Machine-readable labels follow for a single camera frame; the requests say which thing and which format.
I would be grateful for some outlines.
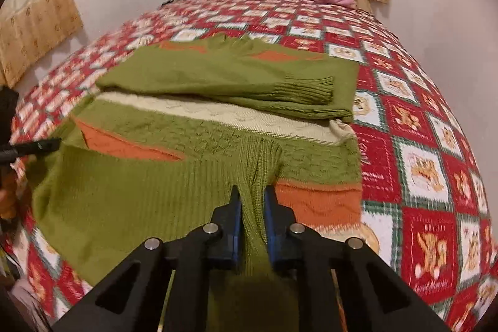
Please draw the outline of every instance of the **cable knit pattern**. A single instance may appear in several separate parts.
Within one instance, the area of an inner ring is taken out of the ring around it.
[[[335,120],[330,120],[327,126],[323,122],[291,119],[230,103],[188,97],[157,98],[120,92],[104,92],[97,99],[175,116],[216,121],[260,134],[299,138],[330,145],[342,142],[345,137],[355,136],[350,126],[341,125]]]
[[[83,104],[88,106],[76,107],[74,112],[86,123],[136,143],[177,150],[196,159],[233,157],[240,139],[248,133],[246,129],[217,121],[161,114],[100,98],[89,97]],[[342,126],[349,127],[334,122],[333,128],[340,131]],[[258,135],[277,142],[282,148],[279,178],[322,185],[361,182],[355,137],[344,137],[341,143],[330,145],[297,137]]]

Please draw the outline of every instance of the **bed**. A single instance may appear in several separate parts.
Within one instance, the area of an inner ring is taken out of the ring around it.
[[[454,331],[498,291],[496,248],[479,169],[437,86],[371,13],[309,0],[180,0],[124,23],[71,55],[19,103],[12,143],[47,137],[109,69],[147,44],[215,33],[352,59],[362,157],[359,235]],[[17,163],[22,173],[22,163]],[[60,318],[91,287],[44,239],[30,212],[9,249],[46,313]]]

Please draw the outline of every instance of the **orange stripe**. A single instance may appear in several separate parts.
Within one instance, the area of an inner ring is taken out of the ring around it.
[[[116,134],[91,126],[78,118],[72,117],[72,119],[83,133],[87,147],[93,151],[116,158],[151,159],[154,161],[180,161],[185,158],[180,151],[136,144]]]
[[[275,191],[278,202],[292,208],[297,221],[303,224],[336,227],[360,222],[360,184],[319,185],[279,180]]]
[[[181,51],[183,49],[193,49],[195,51],[198,51],[202,54],[205,54],[207,52],[206,47],[203,45],[192,45],[189,43],[183,44],[183,43],[177,43],[173,41],[163,41],[161,43],[158,43],[159,48],[161,49],[168,49],[171,51]]]
[[[292,55],[278,53],[278,52],[273,51],[271,49],[263,51],[263,52],[258,53],[258,54],[251,55],[251,57],[262,59],[264,61],[271,61],[274,63],[282,63],[285,61],[293,61],[293,60],[298,59],[297,57],[293,57]]]

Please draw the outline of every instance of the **folded sweater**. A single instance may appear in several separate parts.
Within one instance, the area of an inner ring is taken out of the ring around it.
[[[352,121],[358,64],[225,35],[137,49],[97,81],[146,95],[196,94],[307,119]]]

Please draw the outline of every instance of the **green sweater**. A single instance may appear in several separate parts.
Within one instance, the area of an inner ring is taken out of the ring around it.
[[[307,119],[351,122],[358,64],[225,35],[137,49],[97,81],[147,95],[196,94]]]
[[[268,262],[263,189],[276,182],[279,200],[293,207],[298,220],[307,225],[341,226],[335,218],[337,212],[345,213],[346,222],[353,223],[359,219],[361,193],[357,141],[340,122],[290,120],[240,105],[255,103],[258,109],[288,115],[327,111],[346,117],[343,114],[350,111],[352,97],[349,105],[333,109],[332,101],[342,94],[337,76],[322,80],[324,72],[306,72],[293,60],[259,62],[251,57],[275,49],[280,53],[279,47],[247,39],[203,42],[174,44],[183,50],[138,49],[99,80],[102,88],[117,87],[126,93],[109,89],[89,96],[72,112],[73,117],[113,139],[174,150],[182,159],[125,159],[91,150],[89,138],[73,119],[66,119],[53,134],[63,139],[60,150],[33,160],[27,168],[33,214],[47,241],[84,279],[95,284],[143,240],[181,238],[208,222],[213,209],[228,202],[236,184],[241,192],[245,260],[239,273],[212,272],[208,330],[297,330],[295,286],[277,277]],[[199,43],[204,44],[202,48],[189,49]],[[245,57],[240,56],[239,48],[245,50]],[[301,65],[322,66],[320,61],[306,60],[315,58],[314,53],[283,51],[297,57]],[[163,53],[170,52],[168,58],[175,69],[161,62]],[[229,55],[241,59],[241,70],[224,70],[214,54],[222,55],[228,65]],[[214,67],[209,74],[200,69],[199,55]],[[336,63],[324,58],[329,65]],[[266,70],[270,76],[263,75]],[[354,82],[354,75],[346,82]],[[304,87],[318,89],[316,94],[301,92],[303,82]],[[307,104],[327,98],[325,88],[332,89],[329,105]],[[220,89],[225,96],[219,95]],[[165,95],[176,92],[228,98],[237,105]],[[140,96],[143,93],[158,97]]]

